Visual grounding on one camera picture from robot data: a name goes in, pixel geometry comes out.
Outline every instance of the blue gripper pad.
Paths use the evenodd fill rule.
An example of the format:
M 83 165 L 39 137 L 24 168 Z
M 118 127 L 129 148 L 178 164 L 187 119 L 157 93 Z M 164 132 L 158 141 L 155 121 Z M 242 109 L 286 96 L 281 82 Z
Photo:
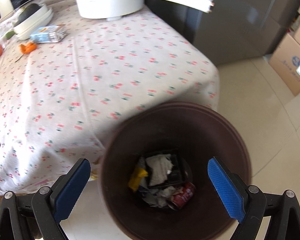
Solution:
M 65 220 L 69 217 L 83 188 L 90 178 L 90 170 L 89 161 L 84 160 L 55 198 L 53 217 L 57 224 L 59 224 L 61 220 Z
M 214 158 L 210 159 L 208 162 L 208 175 L 229 216 L 237 219 L 239 223 L 242 223 L 246 214 L 243 205 L 243 198 L 238 193 L 236 187 L 222 167 L 219 165 L 218 161 Z

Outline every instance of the metal screw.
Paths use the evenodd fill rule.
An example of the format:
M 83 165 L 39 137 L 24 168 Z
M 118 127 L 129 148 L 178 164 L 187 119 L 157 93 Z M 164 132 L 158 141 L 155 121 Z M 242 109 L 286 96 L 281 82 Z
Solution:
M 287 190 L 286 194 L 288 197 L 294 197 L 294 192 L 292 190 Z
M 49 187 L 42 187 L 39 189 L 40 194 L 47 194 L 49 192 L 50 188 Z
M 251 186 L 249 187 L 249 191 L 250 191 L 251 193 L 258 193 L 258 192 L 259 192 L 259 188 L 258 188 L 257 186 L 251 185 Z
M 11 191 L 7 192 L 6 194 L 4 194 L 4 198 L 9 199 L 13 196 L 13 193 Z

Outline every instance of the green vegetable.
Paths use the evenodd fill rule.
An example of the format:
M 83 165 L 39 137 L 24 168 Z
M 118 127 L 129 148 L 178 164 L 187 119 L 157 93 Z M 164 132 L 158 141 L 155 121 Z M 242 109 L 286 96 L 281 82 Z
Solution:
M 31 3 L 29 4 L 22 13 L 20 13 L 19 17 L 18 17 L 18 21 L 15 23 L 14 26 L 19 25 L 20 23 L 22 23 L 23 21 L 25 21 L 26 19 L 28 19 L 31 15 L 33 15 L 37 10 L 40 9 L 40 6 L 36 3 Z
M 15 34 L 16 34 L 16 33 L 14 32 L 14 30 L 9 31 L 9 32 L 7 32 L 7 33 L 5 34 L 5 38 L 6 38 L 7 40 L 10 40 L 11 37 L 12 37 L 13 35 L 15 35 Z

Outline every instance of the white bowl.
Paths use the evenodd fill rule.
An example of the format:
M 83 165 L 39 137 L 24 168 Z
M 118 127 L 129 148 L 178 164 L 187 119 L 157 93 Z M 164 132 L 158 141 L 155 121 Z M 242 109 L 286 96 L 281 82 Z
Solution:
M 33 33 L 35 30 L 37 30 L 40 27 L 47 26 L 48 23 L 51 21 L 52 17 L 53 17 L 53 11 L 52 11 L 52 9 L 50 9 L 39 20 L 37 20 L 37 22 L 35 22 L 33 25 L 29 26 L 22 33 L 17 34 L 16 38 L 18 40 L 27 40 L 27 39 L 29 39 L 30 34 Z
M 41 7 L 39 10 L 37 10 L 33 15 L 31 15 L 29 18 L 27 18 L 26 20 L 24 20 L 23 22 L 21 22 L 13 28 L 16 34 L 24 32 L 48 12 L 48 7 L 45 3 L 40 4 L 39 6 Z

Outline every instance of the blue logo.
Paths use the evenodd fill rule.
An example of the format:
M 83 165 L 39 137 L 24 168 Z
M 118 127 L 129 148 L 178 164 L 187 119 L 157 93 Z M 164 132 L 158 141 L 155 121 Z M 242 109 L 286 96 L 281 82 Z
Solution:
M 299 59 L 299 57 L 297 57 L 297 56 L 294 56 L 294 57 L 292 57 L 292 64 L 294 65 L 294 66 L 296 66 L 296 67 L 299 67 L 300 66 L 300 59 Z

